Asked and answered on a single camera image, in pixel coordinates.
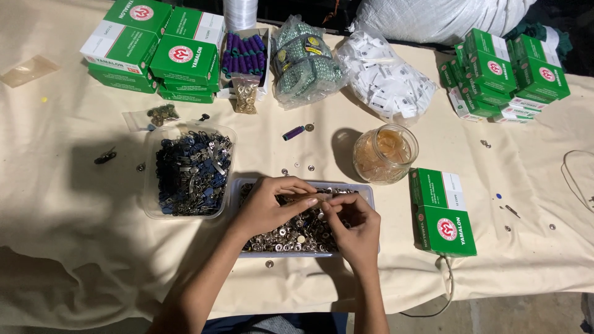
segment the yamalon logo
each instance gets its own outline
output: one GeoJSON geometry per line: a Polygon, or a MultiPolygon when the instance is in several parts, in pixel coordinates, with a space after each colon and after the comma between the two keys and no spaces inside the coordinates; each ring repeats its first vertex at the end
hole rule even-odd
{"type": "Polygon", "coordinates": [[[458,230],[456,230],[454,223],[447,218],[441,218],[437,221],[437,231],[447,241],[452,241],[458,236],[458,230]]]}
{"type": "Polygon", "coordinates": [[[541,67],[540,69],[538,69],[538,71],[541,73],[542,77],[546,81],[550,81],[550,82],[555,81],[555,74],[553,74],[553,72],[551,70],[549,70],[548,68],[541,67]]]}
{"type": "Polygon", "coordinates": [[[503,69],[501,68],[501,66],[494,62],[494,61],[489,61],[486,63],[487,67],[489,67],[489,70],[491,70],[491,72],[495,73],[496,75],[501,75],[503,74],[503,69]]]}
{"type": "Polygon", "coordinates": [[[154,15],[154,11],[149,6],[145,5],[138,5],[132,7],[130,10],[130,16],[138,21],[146,21],[149,18],[152,18],[154,15]]]}
{"type": "Polygon", "coordinates": [[[175,62],[188,62],[193,56],[192,50],[183,45],[174,46],[169,50],[169,58],[175,62]]]}

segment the table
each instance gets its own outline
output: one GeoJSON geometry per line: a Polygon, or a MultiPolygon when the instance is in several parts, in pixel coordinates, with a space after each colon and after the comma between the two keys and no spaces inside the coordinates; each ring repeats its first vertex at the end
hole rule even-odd
{"type": "MultiPolygon", "coordinates": [[[[200,222],[144,214],[144,175],[135,167],[146,160],[147,133],[130,133],[121,113],[163,100],[102,86],[86,73],[78,53],[110,4],[2,4],[0,73],[38,53],[62,68],[14,89],[0,86],[1,324],[75,329],[151,318],[179,268],[198,265],[224,228],[224,217],[200,222]],[[113,146],[115,159],[93,164],[113,146]]],[[[342,39],[324,36],[331,48],[342,39]]],[[[439,82],[436,64],[447,55],[393,47],[439,82]]],[[[587,153],[568,155],[574,181],[561,169],[566,152],[594,151],[594,79],[568,75],[567,81],[572,95],[530,124],[458,119],[439,89],[411,128],[420,147],[415,166],[457,173],[464,188],[478,256],[452,261],[454,299],[594,292],[594,216],[587,208],[594,205],[587,201],[594,196],[594,160],[587,153]],[[576,184],[584,203],[572,192],[580,194],[576,184]],[[506,204],[521,219],[500,209],[506,204]]],[[[176,102],[184,119],[206,112],[210,122],[237,132],[233,177],[281,176],[287,168],[291,175],[332,182],[355,182],[349,145],[383,125],[359,105],[348,90],[291,111],[269,94],[255,116],[235,114],[224,99],[212,105],[176,102]],[[281,139],[307,123],[315,124],[313,132],[281,139]]],[[[373,189],[382,215],[379,268],[386,312],[445,294],[445,263],[413,244],[407,180],[373,189]]],[[[274,259],[272,269],[265,261],[237,261],[211,318],[352,310],[352,277],[342,260],[274,259]]]]}

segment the amber jar contents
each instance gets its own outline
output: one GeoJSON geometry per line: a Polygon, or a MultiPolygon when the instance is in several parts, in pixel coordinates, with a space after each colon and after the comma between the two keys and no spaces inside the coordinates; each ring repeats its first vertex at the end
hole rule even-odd
{"type": "Polygon", "coordinates": [[[357,139],[353,164],[364,180],[386,185],[400,181],[418,154],[419,144],[409,130],[396,124],[386,124],[357,139]]]}

